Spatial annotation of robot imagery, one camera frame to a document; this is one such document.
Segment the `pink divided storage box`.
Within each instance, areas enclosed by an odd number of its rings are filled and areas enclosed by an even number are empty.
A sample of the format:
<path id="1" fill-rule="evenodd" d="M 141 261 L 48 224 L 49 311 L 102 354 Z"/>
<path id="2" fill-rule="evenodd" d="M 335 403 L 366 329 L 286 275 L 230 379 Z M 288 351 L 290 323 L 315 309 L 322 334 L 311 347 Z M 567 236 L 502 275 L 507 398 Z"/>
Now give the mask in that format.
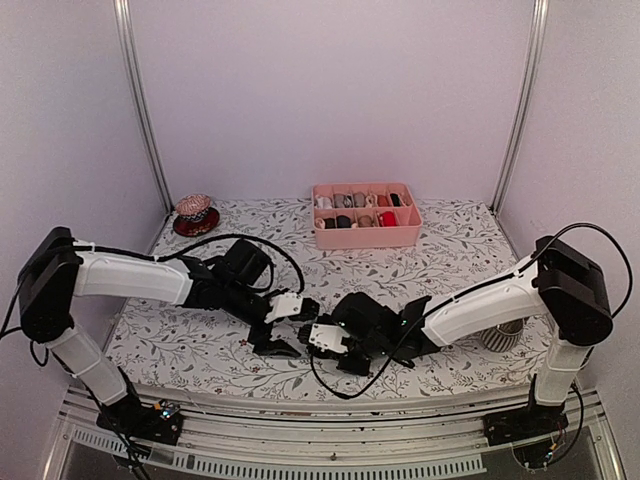
<path id="1" fill-rule="evenodd" d="M 390 193 L 404 207 L 394 207 Z M 414 197 L 403 183 L 319 184 L 312 188 L 311 218 L 321 250 L 410 247 L 423 225 Z"/>

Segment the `black underwear beige waistband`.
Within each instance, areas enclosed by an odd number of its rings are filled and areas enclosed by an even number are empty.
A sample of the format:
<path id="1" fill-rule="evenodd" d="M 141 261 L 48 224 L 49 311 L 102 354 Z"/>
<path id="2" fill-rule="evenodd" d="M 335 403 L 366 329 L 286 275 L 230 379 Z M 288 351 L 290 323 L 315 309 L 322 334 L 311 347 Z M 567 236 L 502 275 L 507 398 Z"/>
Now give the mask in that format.
<path id="1" fill-rule="evenodd" d="M 405 203 L 403 198 L 397 193 L 390 193 L 389 197 L 394 207 L 404 207 Z"/>

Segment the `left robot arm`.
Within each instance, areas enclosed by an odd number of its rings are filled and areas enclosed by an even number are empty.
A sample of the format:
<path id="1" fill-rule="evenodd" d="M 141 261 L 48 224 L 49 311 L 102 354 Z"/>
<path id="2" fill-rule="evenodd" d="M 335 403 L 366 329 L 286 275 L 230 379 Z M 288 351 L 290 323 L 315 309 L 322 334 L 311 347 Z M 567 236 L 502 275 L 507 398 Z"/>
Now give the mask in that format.
<path id="1" fill-rule="evenodd" d="M 269 250 L 286 262 L 291 256 L 277 245 L 244 234 L 230 234 L 231 246 L 208 259 L 188 246 L 165 256 L 111 248 L 75 238 L 66 227 L 52 229 L 19 264 L 4 319 L 19 319 L 18 332 L 48 348 L 97 398 L 111 419 L 128 434 L 148 426 L 148 412 L 135 400 L 126 375 L 109 360 L 72 316 L 72 303 L 83 297 L 135 298 L 179 308 L 222 311 L 249 328 L 247 341 L 263 356 L 296 358 L 289 343 L 272 336 L 274 325 L 307 312 L 301 289 L 258 286 L 272 275 Z"/>

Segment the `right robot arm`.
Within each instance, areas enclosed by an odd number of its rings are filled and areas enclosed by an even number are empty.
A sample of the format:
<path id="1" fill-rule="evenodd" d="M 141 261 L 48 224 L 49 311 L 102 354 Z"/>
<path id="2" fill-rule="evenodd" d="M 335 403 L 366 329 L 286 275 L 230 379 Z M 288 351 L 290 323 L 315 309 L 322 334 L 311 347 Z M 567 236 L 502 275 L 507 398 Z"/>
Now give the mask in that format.
<path id="1" fill-rule="evenodd" d="M 570 224 L 536 241 L 534 251 L 511 269 L 453 294 L 423 296 L 399 312 L 358 292 L 346 295 L 330 316 L 328 351 L 338 367 L 365 376 L 371 358 L 411 367 L 457 340 L 511 321 L 547 316 L 554 338 L 531 383 L 532 402 L 517 415 L 517 427 L 537 436 L 552 424 L 591 350 L 613 331 L 620 308 L 609 303 L 605 276 L 593 260 L 562 241 L 572 230 L 590 229 L 621 246 L 604 228 Z"/>

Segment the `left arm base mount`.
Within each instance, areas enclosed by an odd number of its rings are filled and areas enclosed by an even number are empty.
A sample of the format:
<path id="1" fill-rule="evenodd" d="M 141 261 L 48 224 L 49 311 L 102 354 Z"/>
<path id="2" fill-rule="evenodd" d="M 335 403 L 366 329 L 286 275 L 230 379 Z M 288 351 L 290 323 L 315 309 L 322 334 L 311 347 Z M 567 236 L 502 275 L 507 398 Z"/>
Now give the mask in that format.
<path id="1" fill-rule="evenodd" d="M 96 425 L 126 438 L 176 446 L 184 424 L 179 407 L 161 400 L 144 405 L 136 393 L 129 393 L 112 405 L 98 403 Z"/>

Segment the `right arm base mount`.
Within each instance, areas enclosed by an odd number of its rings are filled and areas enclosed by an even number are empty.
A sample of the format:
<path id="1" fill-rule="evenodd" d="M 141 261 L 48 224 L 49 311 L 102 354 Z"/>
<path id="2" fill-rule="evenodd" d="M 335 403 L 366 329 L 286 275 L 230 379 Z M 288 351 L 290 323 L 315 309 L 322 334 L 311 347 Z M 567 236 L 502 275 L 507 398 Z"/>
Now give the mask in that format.
<path id="1" fill-rule="evenodd" d="M 558 433 L 569 422 L 563 404 L 544 406 L 530 397 L 523 407 L 484 415 L 482 424 L 488 444 L 496 446 Z"/>

